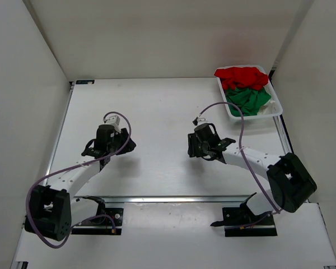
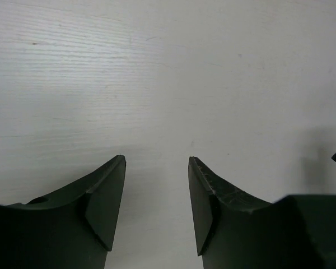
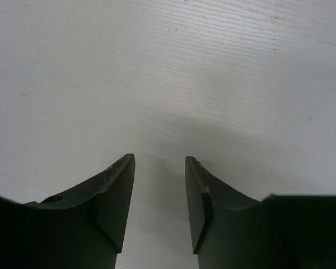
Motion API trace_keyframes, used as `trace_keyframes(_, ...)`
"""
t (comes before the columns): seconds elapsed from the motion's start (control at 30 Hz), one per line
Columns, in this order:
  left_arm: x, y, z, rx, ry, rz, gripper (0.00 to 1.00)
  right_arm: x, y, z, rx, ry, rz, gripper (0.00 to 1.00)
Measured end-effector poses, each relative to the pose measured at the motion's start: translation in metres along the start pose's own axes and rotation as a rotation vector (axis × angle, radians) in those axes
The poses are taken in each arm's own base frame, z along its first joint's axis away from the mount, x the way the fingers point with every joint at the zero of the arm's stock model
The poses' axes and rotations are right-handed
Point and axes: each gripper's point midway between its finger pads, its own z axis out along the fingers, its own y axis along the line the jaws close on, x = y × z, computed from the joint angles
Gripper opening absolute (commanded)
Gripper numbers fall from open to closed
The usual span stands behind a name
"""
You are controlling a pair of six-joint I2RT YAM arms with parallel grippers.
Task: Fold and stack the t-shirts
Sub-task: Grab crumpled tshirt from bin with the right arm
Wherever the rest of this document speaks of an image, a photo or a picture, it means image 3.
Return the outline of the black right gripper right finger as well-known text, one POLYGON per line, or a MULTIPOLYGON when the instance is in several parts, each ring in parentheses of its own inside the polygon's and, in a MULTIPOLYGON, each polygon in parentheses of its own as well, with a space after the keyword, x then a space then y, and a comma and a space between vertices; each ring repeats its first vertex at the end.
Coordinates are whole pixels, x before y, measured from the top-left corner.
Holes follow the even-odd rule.
POLYGON ((336 268, 336 196, 255 200, 185 159, 193 252, 200 268, 336 268))

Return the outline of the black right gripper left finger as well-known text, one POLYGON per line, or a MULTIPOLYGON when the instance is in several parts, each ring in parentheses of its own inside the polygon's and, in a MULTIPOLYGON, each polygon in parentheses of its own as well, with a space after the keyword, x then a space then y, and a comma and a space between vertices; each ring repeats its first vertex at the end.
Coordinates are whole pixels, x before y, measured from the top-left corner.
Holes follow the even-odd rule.
POLYGON ((41 202, 0 196, 0 268, 114 268, 123 248, 135 173, 126 154, 41 202))

